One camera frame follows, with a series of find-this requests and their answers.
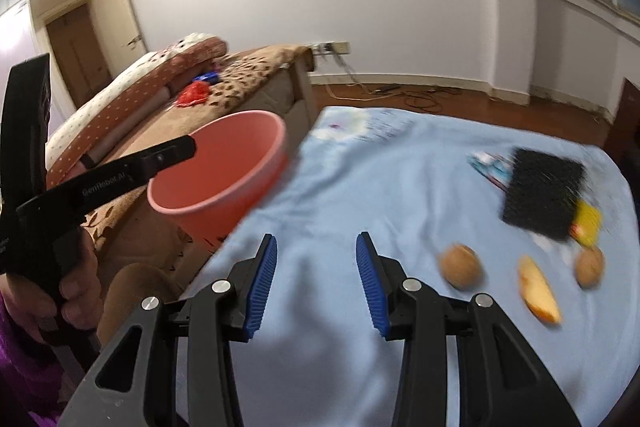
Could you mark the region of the purple sleeve forearm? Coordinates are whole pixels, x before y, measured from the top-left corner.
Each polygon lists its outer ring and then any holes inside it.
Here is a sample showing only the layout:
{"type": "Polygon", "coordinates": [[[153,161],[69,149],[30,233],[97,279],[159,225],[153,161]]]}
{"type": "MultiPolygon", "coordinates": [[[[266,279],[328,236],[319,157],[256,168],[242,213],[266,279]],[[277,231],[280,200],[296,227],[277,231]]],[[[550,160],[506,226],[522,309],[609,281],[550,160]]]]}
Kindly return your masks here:
{"type": "Polygon", "coordinates": [[[18,326],[1,301],[1,425],[58,425],[63,376],[51,349],[18,326]]]}

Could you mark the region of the left hand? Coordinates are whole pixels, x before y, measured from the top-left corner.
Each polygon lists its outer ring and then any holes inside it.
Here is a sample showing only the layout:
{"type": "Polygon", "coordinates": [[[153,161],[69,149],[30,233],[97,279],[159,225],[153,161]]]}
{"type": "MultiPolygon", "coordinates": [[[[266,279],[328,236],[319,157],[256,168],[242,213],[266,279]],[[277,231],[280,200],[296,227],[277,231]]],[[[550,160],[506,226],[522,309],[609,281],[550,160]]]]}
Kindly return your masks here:
{"type": "MultiPolygon", "coordinates": [[[[76,329],[95,329],[103,311],[98,259],[86,230],[82,231],[81,238],[81,260],[60,285],[64,299],[61,313],[76,329]]],[[[2,275],[1,296],[13,321],[38,343],[44,343],[38,322],[55,317],[56,306],[52,298],[36,284],[17,275],[2,275]]]]}

